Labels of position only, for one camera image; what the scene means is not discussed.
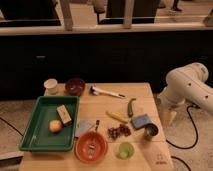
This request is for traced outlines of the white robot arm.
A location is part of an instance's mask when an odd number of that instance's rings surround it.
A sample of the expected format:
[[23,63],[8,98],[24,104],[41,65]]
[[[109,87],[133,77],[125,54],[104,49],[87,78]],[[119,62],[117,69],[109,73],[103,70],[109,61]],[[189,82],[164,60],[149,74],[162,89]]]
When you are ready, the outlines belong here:
[[213,88],[206,84],[209,77],[207,67],[202,63],[191,63],[169,71],[166,75],[166,87],[158,95],[162,112],[163,126],[172,123],[177,113],[175,108],[189,100],[209,114],[213,114]]

